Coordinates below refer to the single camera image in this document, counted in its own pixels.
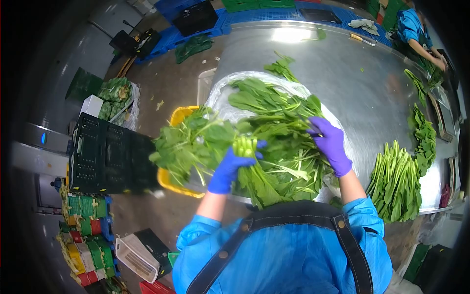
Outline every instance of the blue shirt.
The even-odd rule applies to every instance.
[[[369,197],[346,204],[352,233],[369,264],[374,293],[382,294],[392,278],[384,222]],[[173,268],[176,293],[185,293],[209,259],[236,231],[241,219],[221,228],[213,219],[195,215],[178,236],[181,251]],[[377,232],[366,232],[363,228]],[[336,233],[312,225],[286,224],[252,233],[208,293],[355,293],[351,268]]]
[[[418,14],[414,9],[400,10],[397,12],[398,37],[405,43],[411,39],[419,42],[419,34],[422,33],[426,38],[426,46],[432,47],[432,41],[427,29],[423,30]]]

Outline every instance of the gloved hand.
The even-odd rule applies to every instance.
[[[309,117],[309,121],[315,125],[323,135],[323,137],[313,137],[313,140],[320,151],[325,154],[331,167],[335,171],[335,176],[339,178],[347,174],[353,168],[353,162],[346,156],[343,147],[343,131],[332,126],[326,119],[318,116]],[[311,135],[316,134],[312,129],[308,129],[307,133]]]
[[[267,142],[265,140],[259,140],[256,144],[257,148],[266,147]],[[258,159],[263,159],[263,155],[259,152],[255,152],[255,156]],[[219,166],[212,176],[211,182],[207,187],[207,190],[214,194],[228,194],[230,193],[230,186],[233,181],[237,180],[238,168],[249,167],[256,163],[254,158],[238,157],[235,156],[232,146],[230,146],[225,154],[224,159],[220,162]]]

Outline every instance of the yellow plastic crate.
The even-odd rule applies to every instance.
[[[77,246],[74,244],[67,244],[67,252],[72,260],[73,265],[78,270],[77,275],[85,272],[85,266],[83,265],[82,259],[80,258],[80,252],[78,252]]]
[[[172,118],[170,119],[170,126],[175,126],[179,124],[183,121],[186,116],[192,114],[193,111],[196,109],[199,109],[199,106],[178,107],[177,109],[175,109],[175,111],[173,111]],[[157,180],[162,187],[180,194],[196,198],[201,198],[205,194],[187,189],[185,187],[173,185],[170,182],[170,173],[164,168],[158,168]]]

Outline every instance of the blue glove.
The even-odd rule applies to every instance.
[[[266,145],[267,142],[265,140],[259,140],[256,147],[263,148]],[[259,152],[255,152],[255,156],[258,159],[263,159],[263,155]],[[222,159],[215,170],[207,190],[214,194],[230,193],[232,182],[236,181],[238,177],[238,168],[249,167],[255,163],[256,160],[254,158],[235,156],[232,146],[230,146],[224,159]]]

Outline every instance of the cloth rag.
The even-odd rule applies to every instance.
[[[204,34],[191,37],[186,43],[179,44],[176,47],[176,63],[180,64],[188,57],[209,49],[212,47],[213,42],[211,38]]]
[[[380,36],[379,33],[377,33],[377,27],[375,26],[374,22],[371,21],[370,19],[355,19],[352,20],[350,23],[348,23],[348,26],[352,28],[362,28],[368,33],[371,33],[376,36]]]

